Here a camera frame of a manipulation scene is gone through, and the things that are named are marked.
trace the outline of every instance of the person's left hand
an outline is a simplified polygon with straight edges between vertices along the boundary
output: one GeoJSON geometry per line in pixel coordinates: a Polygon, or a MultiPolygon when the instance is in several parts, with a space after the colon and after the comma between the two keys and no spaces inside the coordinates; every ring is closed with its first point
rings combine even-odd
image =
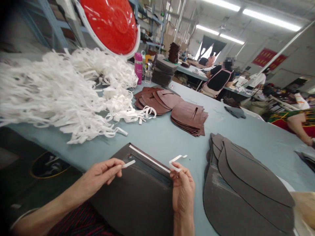
{"type": "Polygon", "coordinates": [[[103,184],[109,185],[116,176],[121,177],[121,168],[124,164],[122,160],[116,158],[94,164],[63,193],[67,203],[74,207],[81,205],[92,197],[103,184]]]}

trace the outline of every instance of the red sign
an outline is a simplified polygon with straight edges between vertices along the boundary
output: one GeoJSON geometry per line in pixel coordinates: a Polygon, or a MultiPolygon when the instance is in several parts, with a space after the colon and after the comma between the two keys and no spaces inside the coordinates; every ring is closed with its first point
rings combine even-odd
{"type": "MultiPolygon", "coordinates": [[[[258,66],[264,67],[270,60],[277,55],[277,52],[272,51],[270,49],[263,49],[261,53],[255,58],[255,60],[252,62],[253,64],[256,64],[258,66]]],[[[271,65],[270,70],[274,70],[278,65],[280,65],[287,56],[280,55],[271,65]]]]}

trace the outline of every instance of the red plastic lid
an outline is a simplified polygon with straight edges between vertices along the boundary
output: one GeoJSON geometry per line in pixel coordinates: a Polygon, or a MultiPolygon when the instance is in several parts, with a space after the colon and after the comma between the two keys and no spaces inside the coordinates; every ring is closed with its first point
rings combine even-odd
{"type": "Polygon", "coordinates": [[[123,55],[133,50],[138,29],[128,0],[81,0],[80,3],[105,47],[123,55]]]}

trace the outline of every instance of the fluorescent light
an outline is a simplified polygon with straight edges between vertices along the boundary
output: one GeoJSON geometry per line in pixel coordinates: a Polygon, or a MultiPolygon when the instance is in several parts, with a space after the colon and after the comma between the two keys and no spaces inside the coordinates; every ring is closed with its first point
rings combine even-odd
{"type": "Polygon", "coordinates": [[[218,5],[218,6],[221,6],[221,7],[224,7],[224,8],[227,8],[227,9],[230,9],[230,10],[233,10],[233,11],[239,11],[240,10],[239,6],[225,2],[225,1],[222,1],[222,0],[204,0],[204,1],[218,5]]]}
{"type": "Polygon", "coordinates": [[[299,27],[297,25],[293,25],[293,24],[287,23],[285,21],[279,20],[277,18],[267,16],[267,15],[261,14],[261,13],[256,12],[256,11],[249,10],[249,9],[245,9],[243,11],[243,13],[245,15],[252,16],[252,17],[257,18],[259,20],[262,20],[262,21],[286,28],[288,30],[299,31],[301,29],[301,27],[299,27]]]}
{"type": "Polygon", "coordinates": [[[204,30],[204,31],[207,31],[207,32],[209,32],[209,33],[211,33],[211,34],[219,35],[219,32],[214,31],[214,30],[211,30],[211,29],[208,29],[208,28],[203,27],[203,26],[201,26],[201,25],[196,25],[196,28],[197,28],[197,29],[204,30]]]}
{"type": "Polygon", "coordinates": [[[227,35],[225,35],[225,34],[220,34],[220,37],[226,38],[226,39],[228,39],[228,40],[231,40],[231,41],[236,42],[236,43],[239,43],[239,44],[244,44],[243,41],[240,41],[240,40],[238,40],[238,39],[232,38],[232,37],[227,36],[227,35]]]}

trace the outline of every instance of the person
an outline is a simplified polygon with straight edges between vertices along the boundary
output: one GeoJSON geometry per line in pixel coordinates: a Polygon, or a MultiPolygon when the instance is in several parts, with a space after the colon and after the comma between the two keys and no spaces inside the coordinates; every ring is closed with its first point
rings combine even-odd
{"type": "MultiPolygon", "coordinates": [[[[12,226],[15,235],[119,235],[88,202],[103,184],[123,175],[122,160],[112,158],[93,165],[57,198],[12,226]]],[[[174,236],[195,235],[195,183],[187,168],[173,162],[174,236]]]]}
{"type": "Polygon", "coordinates": [[[306,101],[311,107],[314,107],[315,106],[315,95],[314,94],[309,95],[308,98],[306,99],[306,101]]]}
{"type": "Polygon", "coordinates": [[[266,76],[269,73],[269,70],[270,68],[268,67],[262,73],[253,74],[252,76],[250,76],[247,83],[248,87],[251,89],[254,89],[254,88],[262,89],[266,82],[266,76]]]}
{"type": "Polygon", "coordinates": [[[271,115],[268,122],[295,133],[306,145],[312,146],[315,137],[315,108],[280,112],[271,115]]]}
{"type": "Polygon", "coordinates": [[[209,80],[202,85],[201,92],[215,98],[224,86],[230,87],[234,79],[233,61],[232,58],[227,58],[223,65],[218,65],[210,70],[206,74],[209,80]]]}
{"type": "Polygon", "coordinates": [[[199,64],[205,66],[208,63],[208,59],[203,57],[199,60],[199,64]]]}
{"type": "Polygon", "coordinates": [[[208,62],[206,64],[206,67],[212,67],[214,62],[216,60],[216,56],[214,55],[214,53],[210,53],[210,56],[208,57],[208,62]]]}

